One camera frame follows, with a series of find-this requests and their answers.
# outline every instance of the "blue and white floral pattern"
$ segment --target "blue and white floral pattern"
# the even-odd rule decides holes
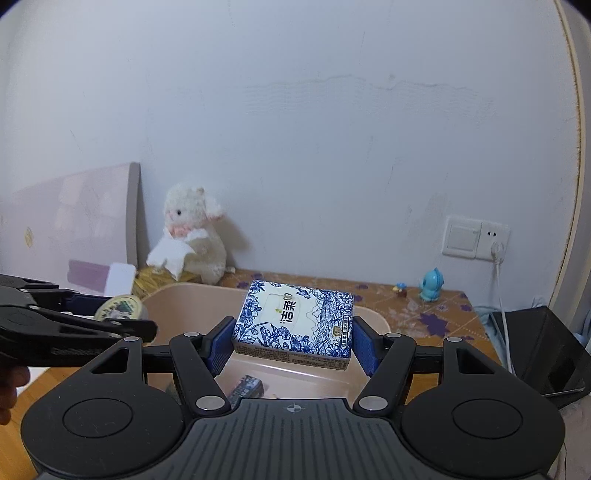
[[[268,282],[273,287],[280,288],[278,283]],[[332,290],[318,290],[316,288],[302,288],[292,286],[297,290],[297,295],[306,299],[314,296],[316,306],[312,315],[316,319],[316,327],[313,329],[313,337],[309,335],[292,335],[285,326],[276,327],[269,322],[255,323],[258,312],[262,310],[259,306],[256,294],[265,291],[265,282],[254,280],[246,295],[244,306],[236,322],[233,338],[243,343],[257,343],[267,348],[290,350],[293,352],[313,353],[316,355],[329,355],[332,357],[350,357],[350,343],[352,336],[352,304],[353,296],[349,293]],[[349,322],[346,334],[347,341],[342,346],[339,342],[334,345],[333,329],[335,326],[342,327],[343,321]]]
[[[248,290],[249,295],[254,295],[255,293],[259,293],[260,291],[265,291],[263,288],[265,286],[265,282],[262,280],[253,280],[251,283],[251,288]]]

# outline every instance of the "lamb ear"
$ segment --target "lamb ear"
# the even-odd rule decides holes
[[[205,196],[205,215],[208,220],[219,220],[223,217],[224,211],[217,200],[208,195]]]

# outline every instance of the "wall socket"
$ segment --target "wall socket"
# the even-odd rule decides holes
[[[504,246],[504,250],[506,251],[510,232],[511,228],[509,225],[486,221],[482,222],[480,239],[478,240],[478,246],[476,247],[476,258],[492,262],[492,244],[498,242]]]
[[[447,218],[441,253],[492,261],[492,244],[499,242],[506,251],[510,232],[509,225],[451,215]]]

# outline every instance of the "light switch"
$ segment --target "light switch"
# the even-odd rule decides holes
[[[453,257],[476,258],[482,222],[469,218],[450,216],[441,253]]]

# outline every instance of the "floral tablecloth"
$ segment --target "floral tablecloth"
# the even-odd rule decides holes
[[[191,274],[183,275],[181,281],[196,280]],[[400,298],[392,290],[392,285],[240,269],[237,269],[236,273],[227,273],[219,285],[246,290],[256,278],[305,287],[348,291],[355,295],[356,305],[378,312],[386,319],[393,332],[411,336],[420,345],[439,346],[446,336],[458,336],[498,361],[478,315],[462,291],[443,290],[439,300],[428,303],[420,299],[420,289],[415,287],[409,287],[406,298]],[[154,273],[150,267],[144,268],[138,274],[134,293],[144,297],[173,282],[173,278],[166,271]]]

